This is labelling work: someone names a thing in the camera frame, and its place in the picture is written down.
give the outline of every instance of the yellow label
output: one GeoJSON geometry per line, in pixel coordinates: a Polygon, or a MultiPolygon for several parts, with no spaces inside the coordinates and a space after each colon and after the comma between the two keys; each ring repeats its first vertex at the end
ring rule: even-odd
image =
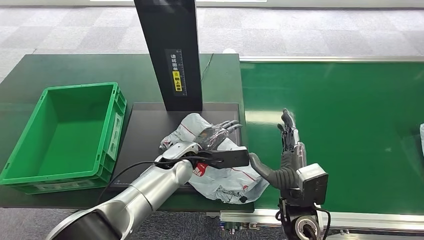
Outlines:
{"type": "Polygon", "coordinates": [[[182,92],[183,87],[181,86],[180,71],[172,71],[173,84],[175,85],[176,92],[182,92]]]}

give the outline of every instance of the red logo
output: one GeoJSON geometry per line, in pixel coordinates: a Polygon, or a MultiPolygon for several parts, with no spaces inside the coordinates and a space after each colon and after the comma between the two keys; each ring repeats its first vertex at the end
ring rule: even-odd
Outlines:
{"type": "Polygon", "coordinates": [[[196,165],[196,168],[193,170],[193,173],[199,177],[203,176],[203,174],[205,174],[206,171],[206,167],[208,165],[205,163],[198,163],[196,165]]]}

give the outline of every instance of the scale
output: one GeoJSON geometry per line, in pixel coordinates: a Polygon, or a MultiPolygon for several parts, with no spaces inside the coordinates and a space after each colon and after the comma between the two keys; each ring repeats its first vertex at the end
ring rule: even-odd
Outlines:
{"type": "MultiPolygon", "coordinates": [[[[113,178],[130,165],[155,160],[161,154],[161,140],[190,113],[199,113],[212,124],[240,119],[237,103],[203,103],[196,1],[135,0],[134,3],[163,103],[132,103],[113,178]]],[[[229,138],[243,145],[239,129],[229,138]]],[[[128,170],[111,184],[110,190],[124,190],[148,167],[143,164],[128,170]]],[[[198,194],[189,184],[177,192],[198,194]]]]}

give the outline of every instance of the black mat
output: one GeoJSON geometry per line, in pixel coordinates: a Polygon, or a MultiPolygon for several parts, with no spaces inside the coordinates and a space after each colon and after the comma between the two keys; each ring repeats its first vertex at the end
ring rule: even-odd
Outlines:
{"type": "MultiPolygon", "coordinates": [[[[183,118],[192,112],[166,111],[163,103],[135,102],[131,109],[128,127],[113,177],[126,167],[143,161],[154,161],[162,152],[161,140],[177,129],[183,118]]],[[[204,103],[203,111],[198,112],[205,120],[218,124],[227,120],[239,120],[237,103],[204,103]]],[[[240,130],[230,134],[229,138],[240,146],[240,130]]],[[[150,165],[144,164],[129,169],[111,185],[111,191],[122,191],[150,165]]],[[[189,184],[181,186],[177,192],[195,192],[189,184]]]]}

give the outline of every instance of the robot finger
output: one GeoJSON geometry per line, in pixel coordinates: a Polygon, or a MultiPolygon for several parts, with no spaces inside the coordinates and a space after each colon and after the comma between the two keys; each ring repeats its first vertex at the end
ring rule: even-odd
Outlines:
{"type": "Polygon", "coordinates": [[[243,127],[243,125],[241,124],[236,124],[236,125],[232,125],[229,128],[227,128],[226,130],[228,131],[228,134],[231,134],[232,132],[234,132],[235,130],[239,129],[243,127]]]}
{"type": "Polygon", "coordinates": [[[239,122],[239,121],[237,121],[237,120],[232,120],[232,121],[228,121],[227,123],[225,123],[225,124],[221,125],[221,128],[223,128],[223,129],[228,129],[228,128],[230,128],[231,126],[233,126],[233,125],[237,125],[237,124],[240,124],[240,122],[239,122]]]}
{"type": "Polygon", "coordinates": [[[223,127],[224,125],[226,125],[226,124],[228,124],[230,121],[229,120],[227,120],[227,121],[223,121],[223,122],[221,122],[221,123],[218,123],[217,125],[215,125],[215,126],[217,126],[217,127],[223,127]]]}

